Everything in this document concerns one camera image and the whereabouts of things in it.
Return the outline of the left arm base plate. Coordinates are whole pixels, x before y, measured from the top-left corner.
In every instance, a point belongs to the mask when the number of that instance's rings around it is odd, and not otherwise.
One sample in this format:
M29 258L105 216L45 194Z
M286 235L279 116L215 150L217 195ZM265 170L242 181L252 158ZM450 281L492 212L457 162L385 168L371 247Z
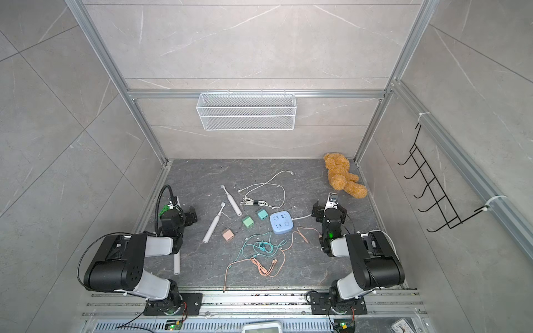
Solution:
M147 301L144 316L178 316L199 314L203 300L202 293L184 293L162 301Z

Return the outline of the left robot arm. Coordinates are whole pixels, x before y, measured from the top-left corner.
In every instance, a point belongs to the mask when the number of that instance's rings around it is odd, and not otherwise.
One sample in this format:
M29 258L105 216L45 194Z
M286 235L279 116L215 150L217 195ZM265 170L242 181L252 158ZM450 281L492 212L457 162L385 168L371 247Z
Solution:
M164 279L144 269L146 258L179 254L187 226L197 222L196 211L179 205L170 185L158 194L154 209L154 231L142 233L115 232L101 236L93 243L99 248L79 284L88 291L125 293L142 297L148 303L166 302L181 305L183 299L175 281Z

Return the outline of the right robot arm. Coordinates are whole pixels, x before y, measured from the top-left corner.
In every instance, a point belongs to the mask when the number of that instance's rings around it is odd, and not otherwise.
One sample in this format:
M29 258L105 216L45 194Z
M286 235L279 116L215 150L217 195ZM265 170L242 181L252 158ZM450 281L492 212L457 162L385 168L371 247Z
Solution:
M321 224L322 251L329 257L350 259L352 272L334 281L329 289L328 302L335 312L359 305L376 289L404 283L404 269L383 231L343 234L347 210L333 199L325 205L316 202L311 216Z

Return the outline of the pink charger plug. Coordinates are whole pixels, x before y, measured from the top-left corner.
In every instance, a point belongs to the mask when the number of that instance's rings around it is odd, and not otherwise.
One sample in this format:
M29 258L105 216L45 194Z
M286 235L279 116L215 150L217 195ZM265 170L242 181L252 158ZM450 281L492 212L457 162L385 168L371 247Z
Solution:
M235 234L231 229L228 228L223 231L222 237L224 238L226 242L229 242L235 237Z

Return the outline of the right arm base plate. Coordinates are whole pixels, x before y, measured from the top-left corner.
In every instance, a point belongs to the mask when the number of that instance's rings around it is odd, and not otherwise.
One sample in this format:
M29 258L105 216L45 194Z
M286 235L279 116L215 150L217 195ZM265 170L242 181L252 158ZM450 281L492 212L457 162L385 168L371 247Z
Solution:
M319 314L367 314L366 303L363 298L343 300L339 296L318 291L308 291L306 302L311 306L313 315Z

